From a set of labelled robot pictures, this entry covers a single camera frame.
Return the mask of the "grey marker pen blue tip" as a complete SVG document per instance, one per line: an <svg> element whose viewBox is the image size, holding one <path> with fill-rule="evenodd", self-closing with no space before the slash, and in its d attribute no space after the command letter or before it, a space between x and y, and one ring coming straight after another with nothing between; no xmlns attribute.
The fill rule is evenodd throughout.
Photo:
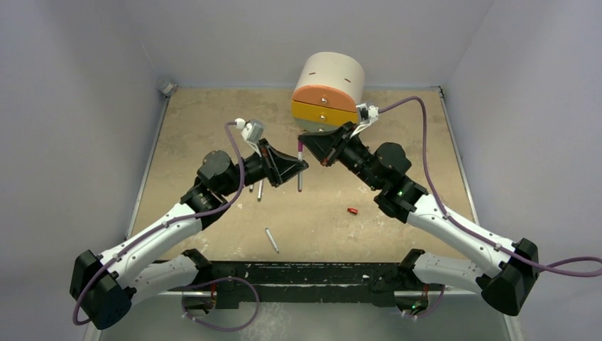
<svg viewBox="0 0 602 341"><path fill-rule="evenodd" d="M264 189L264 181L261 180L258 183L258 189L257 189L257 198L256 199L258 202L261 202L263 199L263 189Z"/></svg>

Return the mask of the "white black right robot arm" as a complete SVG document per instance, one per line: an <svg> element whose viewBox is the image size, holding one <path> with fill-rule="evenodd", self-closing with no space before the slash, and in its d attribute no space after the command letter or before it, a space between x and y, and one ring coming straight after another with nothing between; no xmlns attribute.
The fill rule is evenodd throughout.
<svg viewBox="0 0 602 341"><path fill-rule="evenodd" d="M386 216L465 256L450 259L413 249L398 271L400 283L409 289L422 283L460 288L480 294L500 313L518 315L539 277L532 265L539 259L537 245L526 238L515 242L458 215L406 174L412 164L400 144L385 142L370 151L355 129L347 122L334 131L300 134L298 141L322 166L339 162L378 191L374 201Z"/></svg>

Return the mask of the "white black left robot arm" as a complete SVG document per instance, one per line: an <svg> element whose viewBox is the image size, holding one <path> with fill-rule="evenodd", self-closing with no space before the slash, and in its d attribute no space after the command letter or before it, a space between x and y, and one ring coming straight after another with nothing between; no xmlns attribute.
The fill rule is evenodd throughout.
<svg viewBox="0 0 602 341"><path fill-rule="evenodd" d="M233 162L227 152L209 152L197 171L194 185L167 213L130 239L99 254L90 250L76 259L70 294L76 304L72 321L87 322L107 329L130 308L164 291L188 287L201 291L214 278L212 263L197 249L188 249L170 261L158 257L181 241L200 233L216 222L233 205L228 195L238 197L242 190L263 179L278 187L309 164L274 149L260 139L258 150Z"/></svg>

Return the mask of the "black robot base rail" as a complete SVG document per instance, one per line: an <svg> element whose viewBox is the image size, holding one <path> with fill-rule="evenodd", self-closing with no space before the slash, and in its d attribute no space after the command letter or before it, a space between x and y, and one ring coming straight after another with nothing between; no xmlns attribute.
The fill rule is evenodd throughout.
<svg viewBox="0 0 602 341"><path fill-rule="evenodd" d="M214 289L218 309L243 302L369 303L379 308L409 308L439 284L421 282L409 268L412 251L395 262L210 261L196 250L197 274L185 289Z"/></svg>

